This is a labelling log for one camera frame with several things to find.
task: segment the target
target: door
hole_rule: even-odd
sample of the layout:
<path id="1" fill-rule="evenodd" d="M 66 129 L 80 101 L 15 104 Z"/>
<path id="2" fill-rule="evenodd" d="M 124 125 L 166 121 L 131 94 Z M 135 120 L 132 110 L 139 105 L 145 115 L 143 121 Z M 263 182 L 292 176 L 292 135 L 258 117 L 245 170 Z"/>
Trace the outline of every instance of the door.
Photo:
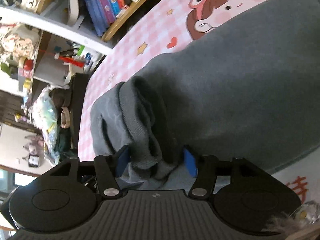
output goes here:
<path id="1" fill-rule="evenodd" d="M 22 104 L 22 97 L 18 97 L 0 90 L 0 123 L 40 134 L 40 131 L 32 124 L 15 121 L 14 116 L 16 114 L 24 115 L 23 110 L 21 109 Z"/>

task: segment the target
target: yellow star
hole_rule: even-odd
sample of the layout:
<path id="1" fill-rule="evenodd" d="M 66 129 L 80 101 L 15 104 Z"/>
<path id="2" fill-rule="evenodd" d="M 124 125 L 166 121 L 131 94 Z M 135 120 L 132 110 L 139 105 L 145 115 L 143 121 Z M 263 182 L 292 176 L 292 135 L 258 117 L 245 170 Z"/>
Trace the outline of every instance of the yellow star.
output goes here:
<path id="1" fill-rule="evenodd" d="M 138 48 L 137 55 L 144 53 L 144 50 L 146 49 L 147 46 L 148 44 L 146 44 L 145 42 L 142 43 L 142 45 Z"/>
<path id="2" fill-rule="evenodd" d="M 167 11 L 167 16 L 173 13 L 173 9 L 170 9 L 169 11 Z"/>

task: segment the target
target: ribbed black plate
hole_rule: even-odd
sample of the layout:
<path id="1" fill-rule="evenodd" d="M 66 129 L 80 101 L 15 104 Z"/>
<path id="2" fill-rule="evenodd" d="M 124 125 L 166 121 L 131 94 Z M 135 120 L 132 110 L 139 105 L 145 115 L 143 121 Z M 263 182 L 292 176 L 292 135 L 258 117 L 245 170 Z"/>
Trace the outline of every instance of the ribbed black plate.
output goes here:
<path id="1" fill-rule="evenodd" d="M 62 233 L 19 230 L 12 240 L 280 240 L 251 236 L 229 228 L 209 203 L 188 198 L 184 191 L 129 191 L 105 200 L 91 220 Z"/>

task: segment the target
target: cartoon girl face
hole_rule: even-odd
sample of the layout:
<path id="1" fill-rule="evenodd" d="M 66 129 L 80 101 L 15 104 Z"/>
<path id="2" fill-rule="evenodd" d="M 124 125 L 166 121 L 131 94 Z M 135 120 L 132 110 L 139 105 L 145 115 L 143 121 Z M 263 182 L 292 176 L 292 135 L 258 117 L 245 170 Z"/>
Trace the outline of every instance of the cartoon girl face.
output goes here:
<path id="1" fill-rule="evenodd" d="M 225 23 L 232 17 L 266 0 L 191 0 L 187 19 L 188 30 L 194 40 Z"/>

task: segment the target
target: metal screw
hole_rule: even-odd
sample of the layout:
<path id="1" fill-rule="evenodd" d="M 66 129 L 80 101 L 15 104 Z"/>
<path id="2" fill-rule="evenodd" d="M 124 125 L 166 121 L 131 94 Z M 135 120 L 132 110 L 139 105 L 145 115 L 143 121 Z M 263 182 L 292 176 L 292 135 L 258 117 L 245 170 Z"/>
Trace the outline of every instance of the metal screw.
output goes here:
<path id="1" fill-rule="evenodd" d="M 119 190 L 116 188 L 107 188 L 103 191 L 104 195 L 106 196 L 116 196 L 119 194 Z"/>
<path id="2" fill-rule="evenodd" d="M 207 191 L 204 188 L 194 188 L 191 193 L 195 196 L 204 196 L 205 194 L 207 194 Z"/>

